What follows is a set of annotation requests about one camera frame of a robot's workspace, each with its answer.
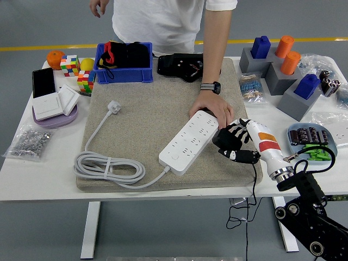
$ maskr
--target power plug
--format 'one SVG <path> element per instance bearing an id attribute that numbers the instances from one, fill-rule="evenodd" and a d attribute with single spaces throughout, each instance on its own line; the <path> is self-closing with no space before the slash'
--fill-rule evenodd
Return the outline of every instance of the power plug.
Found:
<path id="1" fill-rule="evenodd" d="M 121 105 L 117 101 L 111 101 L 108 104 L 108 109 L 113 114 L 117 114 L 121 110 Z"/>

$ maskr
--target beige felt mat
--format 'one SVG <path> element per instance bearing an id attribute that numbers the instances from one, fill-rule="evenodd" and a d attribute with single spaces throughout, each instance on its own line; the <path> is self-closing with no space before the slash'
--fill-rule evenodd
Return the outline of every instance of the beige felt mat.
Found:
<path id="1" fill-rule="evenodd" d="M 90 111 L 81 150 L 108 112 L 107 105 L 116 100 L 122 105 L 117 115 L 111 115 L 92 140 L 89 151 L 114 158 L 134 159 L 144 164 L 145 177 L 135 185 L 156 178 L 163 166 L 158 155 L 189 120 L 191 108 L 200 89 L 200 81 L 186 83 L 180 78 L 156 73 L 153 63 L 153 83 L 95 83 Z M 220 83 L 221 96 L 234 108 L 235 118 L 247 118 L 237 76 L 231 59 L 223 60 Z M 242 149 L 255 150 L 249 142 Z M 163 178 L 137 191 L 159 191 L 190 188 L 239 187 L 252 185 L 253 167 L 225 158 L 210 142 L 188 171 L 177 176 L 169 171 Z M 260 163 L 256 165 L 259 183 L 262 180 Z M 114 170 L 118 175 L 132 175 L 132 168 Z M 86 192 L 134 191 L 114 182 L 95 179 L 76 179 L 77 187 Z"/>

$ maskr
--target electrolytic capacitor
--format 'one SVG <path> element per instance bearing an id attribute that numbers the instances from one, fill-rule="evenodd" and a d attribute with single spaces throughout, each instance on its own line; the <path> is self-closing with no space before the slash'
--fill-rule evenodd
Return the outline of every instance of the electrolytic capacitor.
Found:
<path id="1" fill-rule="evenodd" d="M 326 71 L 326 70 L 323 70 L 319 74 L 319 79 L 322 81 L 324 78 L 328 78 L 329 76 L 330 76 L 330 72 Z"/>
<path id="2" fill-rule="evenodd" d="M 312 138 L 313 144 L 319 144 L 319 138 L 314 127 L 309 127 L 310 137 Z"/>
<path id="3" fill-rule="evenodd" d="M 322 137 L 323 137 L 323 139 L 324 139 L 324 145 L 327 145 L 328 144 L 328 137 L 327 137 L 327 133 L 326 133 L 326 131 L 325 130 L 322 130 L 321 131 L 321 134 L 322 134 Z"/>
<path id="4" fill-rule="evenodd" d="M 339 80 L 334 80 L 334 84 L 336 84 L 336 89 L 334 90 L 333 94 L 338 90 L 338 88 L 341 86 L 341 82 Z"/>
<path id="5" fill-rule="evenodd" d="M 324 93 L 324 96 L 325 97 L 330 97 L 331 94 L 333 94 L 336 90 L 337 90 L 337 85 L 335 85 L 333 82 L 330 82 L 328 84 L 327 91 Z"/>
<path id="6" fill-rule="evenodd" d="M 290 133 L 290 139 L 291 139 L 290 144 L 292 146 L 297 146 L 300 143 L 299 135 L 297 134 L 297 131 L 293 129 L 289 133 Z"/>
<path id="7" fill-rule="evenodd" d="M 324 94 L 326 94 L 329 86 L 328 84 L 331 82 L 331 80 L 329 78 L 324 78 L 322 81 L 321 81 L 321 89 L 322 89 L 322 92 Z"/>
<path id="8" fill-rule="evenodd" d="M 299 136 L 300 144 L 308 144 L 310 143 L 310 135 L 308 134 L 308 131 L 306 128 L 299 128 L 297 130 L 297 134 Z"/>

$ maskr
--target black case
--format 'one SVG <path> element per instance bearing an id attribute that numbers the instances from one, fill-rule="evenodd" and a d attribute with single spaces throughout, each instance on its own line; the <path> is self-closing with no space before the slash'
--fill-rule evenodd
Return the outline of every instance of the black case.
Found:
<path id="1" fill-rule="evenodd" d="M 175 53 L 158 58 L 157 73 L 192 83 L 203 76 L 203 54 Z"/>

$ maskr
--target orange ball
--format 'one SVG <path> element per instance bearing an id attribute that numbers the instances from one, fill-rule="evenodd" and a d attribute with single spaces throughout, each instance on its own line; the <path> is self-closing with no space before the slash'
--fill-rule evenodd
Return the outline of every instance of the orange ball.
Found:
<path id="1" fill-rule="evenodd" d="M 60 61 L 64 55 L 65 53 L 62 51 L 50 51 L 46 57 L 48 65 L 54 70 L 61 70 Z"/>

